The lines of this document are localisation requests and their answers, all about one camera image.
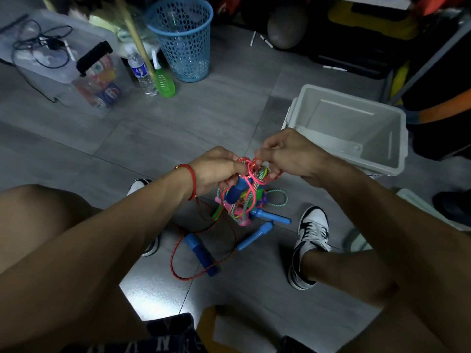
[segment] shoelace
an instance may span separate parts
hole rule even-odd
[[[310,222],[306,228],[306,233],[314,236],[315,241],[321,244],[325,249],[328,248],[327,229],[324,226]]]

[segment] sneaker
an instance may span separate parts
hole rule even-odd
[[[150,182],[152,182],[152,181],[151,180],[146,180],[146,179],[143,179],[143,178],[139,178],[138,180],[135,180],[131,184],[131,187],[129,187],[127,196],[129,196],[130,194],[133,194],[135,191],[141,189],[142,187],[147,186],[148,184],[150,184]],[[152,243],[147,247],[147,249],[144,251],[144,254],[142,254],[141,256],[150,256],[150,255],[154,254],[157,251],[158,248],[159,248],[159,237],[156,237],[152,241]]]
[[[307,290],[315,285],[301,272],[301,259],[311,249],[330,251],[329,221],[321,207],[309,207],[301,216],[298,226],[299,239],[294,247],[294,253],[288,271],[288,281],[297,290]]]

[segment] wooden stick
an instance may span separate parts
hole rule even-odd
[[[129,33],[132,36],[132,39],[134,40],[134,43],[136,44],[136,47],[138,48],[139,54],[141,57],[144,59],[145,64],[147,65],[147,68],[149,69],[149,74],[154,78],[154,66],[152,65],[152,62],[149,59],[149,56],[147,55],[147,52],[145,51],[144,45],[142,44],[141,37],[139,37],[138,32],[136,30],[136,26],[134,25],[134,21],[132,20],[132,16],[128,11],[128,8],[126,7],[126,2],[125,0],[115,0],[116,4],[118,5],[122,17],[124,18],[124,22],[126,22],[126,25],[128,27]]]

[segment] plastic storage box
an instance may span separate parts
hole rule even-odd
[[[39,47],[33,51],[34,54],[29,50],[14,51],[15,41],[38,36],[39,29],[34,22],[24,25],[28,19],[36,21],[42,32],[59,26],[71,26],[72,31],[62,40],[67,40],[74,60],[69,59],[66,63],[67,53],[63,49]],[[47,35],[65,35],[66,31],[63,28],[56,29]],[[100,56],[98,52],[98,56],[89,57],[97,60],[92,61],[86,76],[80,76],[76,61],[90,55],[92,49],[103,41],[108,42],[111,50],[118,48],[116,35],[107,29],[48,10],[38,10],[3,33],[0,38],[0,58],[14,63],[18,71],[49,99],[55,98],[65,106],[102,116],[134,87],[121,58],[113,51],[104,56]],[[37,60],[43,64],[50,62],[52,67],[66,64],[51,69],[39,64]]]
[[[406,115],[392,106],[306,84],[292,101],[285,127],[373,176],[404,170]]]

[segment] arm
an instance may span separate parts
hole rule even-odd
[[[246,174],[237,158],[218,147],[191,162],[198,195]],[[78,319],[114,290],[192,190],[189,170],[173,170],[3,272],[0,349]]]
[[[347,162],[287,129],[257,157],[323,187],[389,267],[401,294],[445,346],[471,346],[471,241]]]

